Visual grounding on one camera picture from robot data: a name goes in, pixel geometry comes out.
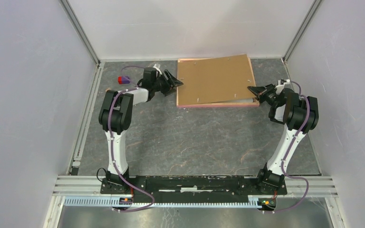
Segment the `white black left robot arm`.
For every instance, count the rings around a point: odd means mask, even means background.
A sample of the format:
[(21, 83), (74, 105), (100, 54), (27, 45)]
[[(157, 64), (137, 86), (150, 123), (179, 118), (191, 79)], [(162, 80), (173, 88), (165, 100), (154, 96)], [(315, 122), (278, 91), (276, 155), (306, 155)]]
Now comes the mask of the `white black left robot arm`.
[(130, 189), (126, 160), (126, 132), (132, 122), (134, 105), (151, 101), (157, 92), (168, 96), (183, 85), (167, 69), (145, 67), (143, 76), (132, 88), (107, 90), (98, 116), (108, 144), (108, 168), (103, 185), (113, 187), (118, 193)]

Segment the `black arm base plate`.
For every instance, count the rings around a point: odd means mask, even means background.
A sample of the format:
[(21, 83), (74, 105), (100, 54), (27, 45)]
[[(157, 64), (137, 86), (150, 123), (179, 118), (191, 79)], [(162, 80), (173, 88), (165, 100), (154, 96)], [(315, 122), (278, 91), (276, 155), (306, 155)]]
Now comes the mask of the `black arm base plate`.
[(131, 176), (136, 187), (122, 188), (101, 183), (102, 194), (132, 194), (138, 203), (245, 202), (248, 196), (286, 195), (286, 183), (279, 190), (261, 190), (255, 176)]

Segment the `mountain sea photo print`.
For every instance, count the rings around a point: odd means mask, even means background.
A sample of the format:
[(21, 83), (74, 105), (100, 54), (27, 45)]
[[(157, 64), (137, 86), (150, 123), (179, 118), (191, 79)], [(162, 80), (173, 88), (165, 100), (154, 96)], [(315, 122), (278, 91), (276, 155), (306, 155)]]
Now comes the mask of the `mountain sea photo print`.
[(253, 98), (249, 98), (249, 99), (239, 99), (236, 100), (237, 103), (253, 103), (254, 99)]

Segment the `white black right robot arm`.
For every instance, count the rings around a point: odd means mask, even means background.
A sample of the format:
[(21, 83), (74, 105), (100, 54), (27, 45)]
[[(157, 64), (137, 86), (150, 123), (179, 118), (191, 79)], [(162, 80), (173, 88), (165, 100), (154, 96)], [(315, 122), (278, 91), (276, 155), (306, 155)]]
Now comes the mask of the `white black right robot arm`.
[(260, 102), (270, 105), (269, 119), (282, 124), (284, 131), (278, 146), (255, 181), (258, 192), (267, 194), (283, 187), (287, 166), (298, 144), (315, 129), (319, 121), (318, 100), (304, 96), (284, 85), (248, 86)]

